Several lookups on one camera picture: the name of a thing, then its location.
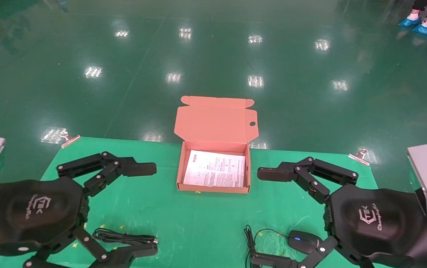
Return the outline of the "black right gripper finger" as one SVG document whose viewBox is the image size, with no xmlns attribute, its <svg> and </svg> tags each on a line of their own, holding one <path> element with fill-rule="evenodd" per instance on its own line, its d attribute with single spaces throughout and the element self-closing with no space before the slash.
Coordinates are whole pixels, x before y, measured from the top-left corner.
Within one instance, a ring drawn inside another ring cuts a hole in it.
<svg viewBox="0 0 427 268">
<path fill-rule="evenodd" d="M 255 250 L 255 239 L 250 238 L 250 263 L 258 266 L 269 266 L 272 268 L 315 268 L 339 245 L 334 237 L 329 236 L 325 241 L 317 239 L 305 240 L 307 245 L 314 245 L 315 248 L 307 254 L 303 261 L 295 261 L 291 258 L 263 254 Z"/>
<path fill-rule="evenodd" d="M 306 157 L 299 162 L 281 162 L 276 168 L 260 167 L 257 177 L 263 181 L 295 182 L 319 204 L 326 204 L 330 190 L 316 178 L 338 185 L 356 185 L 357 172 L 332 163 Z"/>
</svg>

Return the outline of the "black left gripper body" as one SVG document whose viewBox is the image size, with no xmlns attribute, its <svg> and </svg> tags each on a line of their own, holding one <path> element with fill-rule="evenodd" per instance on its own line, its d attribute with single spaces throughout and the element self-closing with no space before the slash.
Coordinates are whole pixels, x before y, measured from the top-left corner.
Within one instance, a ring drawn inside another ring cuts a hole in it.
<svg viewBox="0 0 427 268">
<path fill-rule="evenodd" d="M 61 251 L 88 212 L 83 187 L 70 178 L 0 184 L 0 256 Z"/>
</svg>

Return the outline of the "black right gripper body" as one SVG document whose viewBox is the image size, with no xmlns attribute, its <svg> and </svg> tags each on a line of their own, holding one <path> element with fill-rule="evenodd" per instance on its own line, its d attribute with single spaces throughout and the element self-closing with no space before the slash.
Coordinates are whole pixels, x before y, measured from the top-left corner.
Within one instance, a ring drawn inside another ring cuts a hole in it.
<svg viewBox="0 0 427 268">
<path fill-rule="evenodd" d="M 328 234 L 346 258 L 405 256 L 427 226 L 414 193 L 356 185 L 331 194 L 324 216 Z"/>
</svg>

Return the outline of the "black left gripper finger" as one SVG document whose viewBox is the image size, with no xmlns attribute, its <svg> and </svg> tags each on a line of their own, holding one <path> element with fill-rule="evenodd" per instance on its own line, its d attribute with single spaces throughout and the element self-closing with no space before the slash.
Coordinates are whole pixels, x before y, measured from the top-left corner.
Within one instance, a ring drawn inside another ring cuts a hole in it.
<svg viewBox="0 0 427 268">
<path fill-rule="evenodd" d="M 96 172 L 84 183 L 83 195 L 94 197 L 120 176 L 137 177 L 157 173 L 153 162 L 138 163 L 133 157 L 117 157 L 107 151 L 62 163 L 57 167 L 59 177 L 71 179 Z"/>
<path fill-rule="evenodd" d="M 140 242 L 108 252 L 84 227 L 36 227 L 24 231 L 24 246 L 35 253 L 25 261 L 24 267 L 62 268 L 60 264 L 48 262 L 48 258 L 78 241 L 95 259 L 91 268 L 129 268 L 136 258 L 154 256 L 158 252 L 155 236 L 140 236 L 140 239 Z"/>
</svg>

